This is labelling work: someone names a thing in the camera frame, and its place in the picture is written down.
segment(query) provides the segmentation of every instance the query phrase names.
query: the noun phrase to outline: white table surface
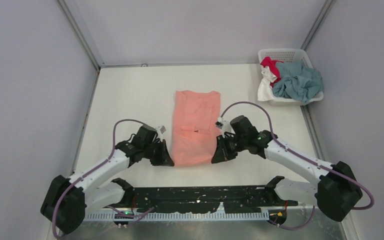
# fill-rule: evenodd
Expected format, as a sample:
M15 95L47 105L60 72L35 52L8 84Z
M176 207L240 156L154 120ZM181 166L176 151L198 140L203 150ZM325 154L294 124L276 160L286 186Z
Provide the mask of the white table surface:
M176 91L217 91L221 93L221 113L234 102L256 102L260 72L257 64L102 69L75 171L86 170L110 153L112 129L114 123L121 119L137 119L153 127L164 125L167 129L164 137L170 151ZM273 130L280 138L315 156L299 106L272 107L267 103L259 104L270 114ZM259 131L269 129L265 114L251 105L234 106L225 119L230 121L239 115L248 117ZM139 127L140 124L134 122L119 124L116 142L128 139ZM247 151L240 152L236 159L228 162L190 167L152 166L148 159L143 159L111 180L122 178L134 187L264 185L277 175L305 181L286 167Z

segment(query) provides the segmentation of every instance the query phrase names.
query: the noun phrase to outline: folded pink shirt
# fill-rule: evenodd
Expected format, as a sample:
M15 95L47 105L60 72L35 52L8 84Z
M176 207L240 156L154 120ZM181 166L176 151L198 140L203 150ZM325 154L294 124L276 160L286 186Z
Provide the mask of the folded pink shirt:
M220 129L220 93L176 91L171 158L175 167L211 163Z

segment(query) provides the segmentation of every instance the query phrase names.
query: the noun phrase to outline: gray wall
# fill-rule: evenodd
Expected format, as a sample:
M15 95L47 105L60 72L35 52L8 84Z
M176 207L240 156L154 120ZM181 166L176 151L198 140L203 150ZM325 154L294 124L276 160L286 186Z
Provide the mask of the gray wall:
M72 166L94 75L55 1L0 1L0 239L46 234L39 210Z
M256 63L260 49L299 48L324 0L67 2L113 66Z
M354 212L362 239L384 239L384 1L337 1L308 54L325 86L310 109L328 159L374 194L372 209Z

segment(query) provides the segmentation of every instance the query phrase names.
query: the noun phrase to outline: metal floor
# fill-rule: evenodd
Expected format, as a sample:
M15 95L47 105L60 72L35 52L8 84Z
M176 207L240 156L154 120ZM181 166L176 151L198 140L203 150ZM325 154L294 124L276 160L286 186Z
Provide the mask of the metal floor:
M308 219L311 209L289 209L285 226L298 226ZM288 231L266 221L183 221L139 222L130 228L116 228L113 222L84 222L67 240L346 240L342 226L318 209L311 223Z

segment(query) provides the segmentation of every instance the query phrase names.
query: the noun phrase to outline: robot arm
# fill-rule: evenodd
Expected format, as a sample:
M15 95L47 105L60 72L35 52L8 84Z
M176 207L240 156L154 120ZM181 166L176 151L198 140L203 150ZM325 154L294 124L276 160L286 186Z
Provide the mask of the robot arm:
M222 122L218 122L216 125L224 129ZM225 132L224 135L217 137L217 149L211 161L212 163L232 160L238 155L238 152L243 150L248 150L251 154L279 163L296 172L308 182L292 181L277 176L269 182L267 187L274 189L282 200L295 200L318 206L326 216L338 222L342 221L362 198L363 193L356 185L327 170L310 164L295 156L289 150L317 162L319 166L333 169L355 180L353 171L347 164L341 161L337 164L331 164L310 157L289 146L276 135L276 140L274 140L272 134L267 130L258 132L248 118L243 115L234 118L230 125L235 134ZM278 142L286 146L286 149L279 145Z
M108 161L107 158L102 159L88 170L68 178L57 176L49 186L40 213L52 221L58 199L79 178L81 181L67 193L57 211L56 226L65 234L73 232L88 214L120 202L125 192L132 187L128 183L115 179L104 187L98 187L142 158L150 159L155 166L174 166L165 140L161 141L157 135L156 129L143 125L130 142L122 141L115 146L114 154ZM95 169L104 161L107 162L82 179L84 173Z

